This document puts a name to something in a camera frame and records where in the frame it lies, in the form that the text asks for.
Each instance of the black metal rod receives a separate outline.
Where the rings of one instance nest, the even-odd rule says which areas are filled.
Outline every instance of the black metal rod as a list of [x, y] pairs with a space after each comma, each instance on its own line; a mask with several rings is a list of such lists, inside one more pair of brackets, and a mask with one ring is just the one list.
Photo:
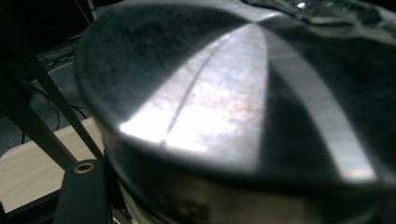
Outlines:
[[73, 109], [69, 106], [62, 93], [57, 88], [56, 84], [52, 81], [40, 61], [35, 57], [32, 50], [20, 36], [18, 31], [12, 25], [5, 11], [0, 7], [0, 32], [8, 44], [16, 51], [21, 57], [22, 61], [26, 63], [30, 71], [33, 73], [37, 81], [44, 88], [56, 106], [64, 114], [64, 117], [70, 122], [71, 126], [76, 130], [79, 137], [87, 145], [93, 156], [97, 159], [102, 159], [103, 154], [99, 147], [95, 144], [91, 136], [85, 130], [81, 121], [74, 113]]
[[3, 74], [0, 74], [0, 109], [64, 170], [77, 161]]

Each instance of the metal ring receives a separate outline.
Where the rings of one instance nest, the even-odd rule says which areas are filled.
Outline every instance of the metal ring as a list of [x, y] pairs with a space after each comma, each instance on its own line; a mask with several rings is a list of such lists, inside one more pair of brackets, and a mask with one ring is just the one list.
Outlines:
[[85, 162], [85, 163], [82, 163], [82, 164], [76, 166], [74, 171], [76, 174], [82, 175], [82, 174], [85, 174], [85, 173], [88, 173], [89, 171], [91, 171], [94, 166], [95, 165], [91, 162]]

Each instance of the wooden surface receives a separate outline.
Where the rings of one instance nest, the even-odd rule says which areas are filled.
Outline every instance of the wooden surface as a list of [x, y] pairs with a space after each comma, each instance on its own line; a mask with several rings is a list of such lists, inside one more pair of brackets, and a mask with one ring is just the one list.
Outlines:
[[[85, 119], [82, 123], [103, 150], [94, 120]], [[79, 161], [93, 159], [72, 127], [61, 129], [55, 135]], [[7, 213], [59, 189], [63, 177], [61, 167], [34, 142], [14, 147], [0, 159], [0, 202]]]

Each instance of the pot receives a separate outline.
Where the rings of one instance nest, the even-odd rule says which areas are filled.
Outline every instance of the pot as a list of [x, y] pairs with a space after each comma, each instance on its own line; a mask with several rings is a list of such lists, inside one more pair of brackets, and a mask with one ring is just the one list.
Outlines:
[[396, 190], [394, 20], [347, 0], [99, 18], [77, 82], [128, 206], [150, 223], [370, 220]]

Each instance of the stainless steel lid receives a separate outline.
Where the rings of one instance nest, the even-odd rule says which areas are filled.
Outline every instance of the stainless steel lid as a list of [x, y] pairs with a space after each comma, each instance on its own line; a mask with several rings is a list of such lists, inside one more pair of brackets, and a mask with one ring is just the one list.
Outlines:
[[122, 185], [178, 221], [249, 200], [260, 220], [268, 195], [315, 223], [367, 215], [396, 187], [395, 16], [254, 5], [126, 1], [85, 34], [78, 85]]

